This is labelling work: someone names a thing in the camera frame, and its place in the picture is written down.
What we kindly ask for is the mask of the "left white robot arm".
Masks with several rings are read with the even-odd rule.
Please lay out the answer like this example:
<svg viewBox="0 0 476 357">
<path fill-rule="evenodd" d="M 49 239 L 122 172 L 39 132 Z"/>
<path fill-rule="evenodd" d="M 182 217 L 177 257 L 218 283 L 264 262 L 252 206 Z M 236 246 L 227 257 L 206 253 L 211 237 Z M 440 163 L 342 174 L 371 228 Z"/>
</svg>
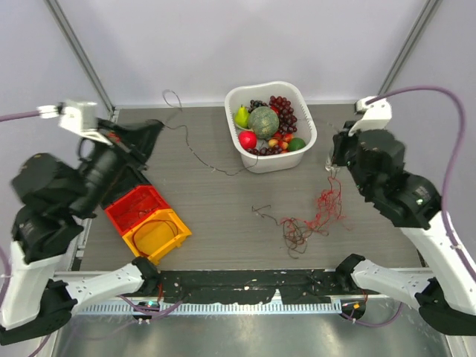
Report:
<svg viewBox="0 0 476 357">
<path fill-rule="evenodd" d="M 95 218 L 103 202 L 129 169 L 145 169 L 164 125 L 159 120 L 120 126 L 99 120 L 105 141 L 71 167 L 54 155 L 30 157 L 11 184 L 22 202 L 12 227 L 11 265 L 1 290 L 1 344 L 39 338 L 65 326 L 80 309 L 118 295 L 149 297 L 160 275 L 145 257 L 78 285 L 55 280 L 71 242 L 83 232 L 81 221 Z"/>
</svg>

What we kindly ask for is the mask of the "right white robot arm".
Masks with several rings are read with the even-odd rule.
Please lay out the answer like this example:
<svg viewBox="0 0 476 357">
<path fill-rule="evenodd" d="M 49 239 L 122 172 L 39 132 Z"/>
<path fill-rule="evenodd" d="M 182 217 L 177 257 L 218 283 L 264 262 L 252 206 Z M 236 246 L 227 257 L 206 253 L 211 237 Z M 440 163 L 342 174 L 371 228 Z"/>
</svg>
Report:
<svg viewBox="0 0 476 357">
<path fill-rule="evenodd" d="M 405 303 L 444 335 L 475 335 L 475 284 L 462 273 L 463 248 L 443 215 L 442 197 L 426 178 L 405 170 L 405 145 L 386 129 L 357 129 L 347 121 L 333 135 L 331 164 L 346 167 L 359 194 L 414 244 L 431 267 L 424 277 L 384 268 L 350 254 L 336 268 L 336 285 L 351 294 L 378 292 Z"/>
</svg>

